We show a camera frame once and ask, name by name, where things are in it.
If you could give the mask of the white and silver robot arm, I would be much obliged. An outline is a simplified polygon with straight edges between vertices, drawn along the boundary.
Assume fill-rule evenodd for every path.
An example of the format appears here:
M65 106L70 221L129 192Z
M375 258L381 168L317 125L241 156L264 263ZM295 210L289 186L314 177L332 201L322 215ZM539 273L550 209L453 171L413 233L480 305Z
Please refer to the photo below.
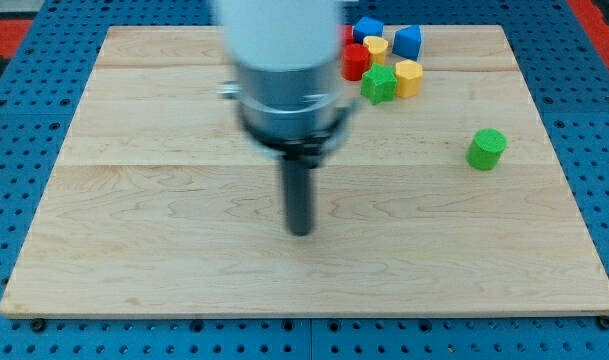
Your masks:
M311 172L347 137L356 105L340 105L340 5L331 0L217 0L236 78L221 89L236 100L240 125L280 163L285 222L296 236L314 220Z

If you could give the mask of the red block behind arm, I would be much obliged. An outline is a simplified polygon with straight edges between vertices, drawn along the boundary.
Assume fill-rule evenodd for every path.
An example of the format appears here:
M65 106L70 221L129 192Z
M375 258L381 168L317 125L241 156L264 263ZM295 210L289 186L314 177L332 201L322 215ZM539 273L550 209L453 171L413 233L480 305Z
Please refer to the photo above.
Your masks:
M341 39L343 46L351 45L355 42L352 25L343 25L341 27Z

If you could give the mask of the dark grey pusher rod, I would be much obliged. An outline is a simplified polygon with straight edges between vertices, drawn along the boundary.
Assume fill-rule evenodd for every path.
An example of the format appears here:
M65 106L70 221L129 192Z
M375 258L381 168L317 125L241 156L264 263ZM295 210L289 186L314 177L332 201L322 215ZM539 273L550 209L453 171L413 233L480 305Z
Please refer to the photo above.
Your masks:
M313 229L313 191L309 165L292 156L280 162L281 185L286 226L295 236L308 235Z

